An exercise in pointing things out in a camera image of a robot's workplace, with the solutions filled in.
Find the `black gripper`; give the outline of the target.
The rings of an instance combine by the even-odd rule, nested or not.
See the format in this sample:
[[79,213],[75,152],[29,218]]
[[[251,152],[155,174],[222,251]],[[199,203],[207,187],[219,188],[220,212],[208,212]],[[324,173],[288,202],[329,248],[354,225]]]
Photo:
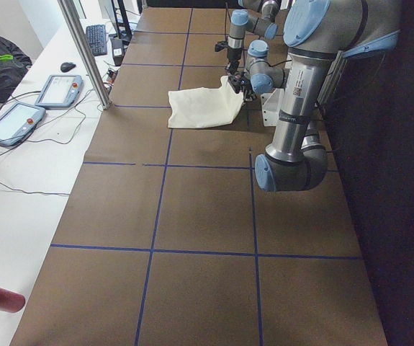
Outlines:
[[246,77],[243,77],[240,82],[240,89],[243,93],[244,101],[254,101],[256,99],[256,94],[253,91],[251,82]]
[[242,48],[232,48],[230,46],[228,47],[228,52],[227,52],[228,64],[225,67],[225,72],[227,73],[228,76],[234,76],[237,73],[239,63],[242,57],[242,52],[243,52]]

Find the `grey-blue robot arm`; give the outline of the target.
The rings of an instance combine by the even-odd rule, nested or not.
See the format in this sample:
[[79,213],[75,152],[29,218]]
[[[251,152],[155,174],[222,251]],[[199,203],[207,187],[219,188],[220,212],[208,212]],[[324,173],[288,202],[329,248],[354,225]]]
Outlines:
[[230,30],[225,41],[228,64],[225,68],[228,74],[235,74],[242,56],[244,40],[247,32],[267,40],[275,38],[278,25],[275,23],[282,2],[239,1],[242,9],[235,9],[230,18]]
[[272,142],[255,161],[265,191],[310,190],[321,183],[328,159],[312,114],[338,53],[365,58],[392,50],[400,32],[401,1],[297,1],[284,23],[291,66],[284,76],[267,61],[269,46],[254,40],[246,72],[257,94],[282,89]]

